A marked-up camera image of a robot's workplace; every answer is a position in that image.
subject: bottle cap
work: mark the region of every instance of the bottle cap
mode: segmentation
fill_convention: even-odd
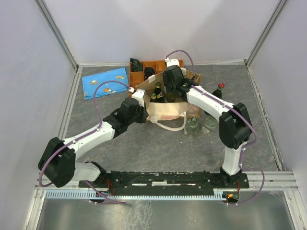
[[[157,98],[157,94],[155,94],[154,92],[150,95],[150,98],[152,99],[156,99]]]
[[[225,87],[225,84],[224,83],[219,83],[218,87],[219,87],[219,89],[222,89],[222,88]]]

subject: bag handle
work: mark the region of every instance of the bag handle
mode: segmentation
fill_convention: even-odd
[[[154,124],[157,124],[158,126],[164,128],[164,129],[167,129],[167,130],[169,130],[169,131],[181,131],[181,130],[183,130],[184,127],[186,126],[186,122],[187,122],[187,112],[184,112],[184,113],[180,114],[180,116],[183,116],[184,119],[183,119],[183,125],[182,125],[181,127],[178,127],[178,128],[171,128],[171,127],[162,125],[161,123],[159,123],[159,122],[156,121],[156,120],[151,120],[151,122],[154,123]]]

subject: cable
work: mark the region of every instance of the cable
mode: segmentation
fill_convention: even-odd
[[[49,157],[49,159],[46,161],[46,163],[44,164],[44,166],[43,166],[43,168],[42,168],[42,170],[41,170],[41,172],[40,172],[40,175],[39,175],[39,178],[38,178],[39,186],[41,186],[41,187],[48,187],[48,186],[52,185],[52,182],[50,182],[50,183],[48,183],[48,184],[43,184],[43,183],[42,183],[42,179],[43,179],[43,175],[44,175],[44,172],[45,172],[45,170],[46,170],[46,167],[47,167],[48,164],[52,161],[52,159],[55,158],[55,156],[57,156],[63,149],[65,149],[66,147],[70,146],[73,142],[78,141],[78,140],[81,140],[82,138],[85,138],[85,137],[87,137],[87,136],[89,136],[89,135],[91,135],[91,134],[93,134],[93,133],[95,133],[95,132],[98,132],[98,130],[101,128],[102,122],[103,122],[103,121],[102,121],[102,116],[101,116],[101,114],[100,114],[100,112],[99,112],[99,110],[98,110],[97,104],[96,104],[96,93],[97,93],[98,89],[99,89],[102,85],[104,85],[104,84],[106,84],[106,83],[110,83],[110,82],[122,84],[122,85],[126,86],[127,89],[130,88],[127,84],[125,84],[125,83],[123,83],[123,82],[120,82],[120,81],[118,81],[118,80],[107,80],[107,81],[105,81],[105,82],[102,82],[100,85],[98,85],[98,87],[97,87],[96,90],[94,91],[94,97],[93,97],[95,109],[96,109],[96,111],[97,111],[97,113],[98,113],[98,116],[99,116],[99,125],[98,125],[98,127],[97,127],[96,129],[94,129],[94,130],[92,130],[92,131],[90,131],[90,132],[88,132],[88,133],[86,133],[86,134],[84,134],[84,135],[82,135],[82,136],[76,138],[75,140],[72,140],[71,142],[67,143],[66,145],[63,145],[61,148],[59,148],[57,151],[55,151],[55,152]],[[105,195],[102,195],[102,193],[98,192],[97,190],[96,190],[96,192],[97,192],[101,197],[103,197],[103,198],[105,198],[105,199],[107,199],[107,200],[111,200],[110,198],[107,198]],[[124,202],[118,202],[118,201],[113,201],[113,200],[111,200],[111,201],[114,202],[114,204],[125,204]]]
[[[193,62],[193,60],[192,60],[190,54],[187,53],[187,51],[182,50],[182,49],[177,49],[177,50],[174,50],[173,52],[169,53],[168,55],[166,55],[165,58],[168,58],[170,55],[172,55],[173,53],[176,53],[176,52],[183,52],[183,53],[185,53],[185,54],[189,57],[190,62],[191,62],[191,64],[192,64],[193,74],[194,74],[194,76],[196,77],[194,62]]]
[[[256,142],[258,141],[258,134],[257,134],[256,130],[255,130],[255,129],[253,128],[253,126],[251,126],[251,124],[250,124],[240,113],[238,113],[234,108],[232,108],[232,107],[230,107],[230,106],[224,104],[223,102],[221,102],[220,100],[218,100],[217,98],[215,98],[213,95],[211,95],[211,94],[209,94],[209,93],[207,93],[207,92],[204,92],[204,91],[198,89],[198,88],[197,88],[196,86],[194,86],[194,85],[192,85],[192,88],[194,88],[196,91],[200,92],[202,95],[207,96],[207,97],[211,98],[212,100],[216,101],[216,102],[217,102],[218,104],[220,104],[221,106],[224,106],[225,108],[227,108],[227,109],[231,110],[232,112],[234,112],[238,117],[240,117],[240,119],[249,127],[249,129],[250,129],[250,130],[252,131],[252,133],[254,134],[255,139],[254,139],[252,142],[243,145],[242,148],[241,148],[241,151],[240,151],[240,158],[239,158],[239,168],[240,168],[242,171],[254,171],[254,170],[260,171],[260,172],[262,173],[262,184],[261,184],[261,186],[260,186],[259,191],[258,191],[252,198],[250,198],[250,199],[248,199],[248,200],[245,200],[245,201],[242,201],[242,202],[240,202],[240,203],[233,204],[233,205],[243,204],[243,203],[246,203],[246,202],[248,202],[248,201],[253,200],[254,198],[256,198],[256,197],[260,194],[260,192],[261,192],[262,189],[263,189],[264,181],[265,181],[265,175],[264,175],[263,170],[262,170],[262,169],[259,169],[259,168],[252,168],[252,169],[244,169],[244,168],[242,168],[242,160],[243,160],[244,150],[246,149],[246,147],[248,147],[248,146],[250,146],[250,145],[252,145],[252,144],[254,144],[254,143],[256,143]]]

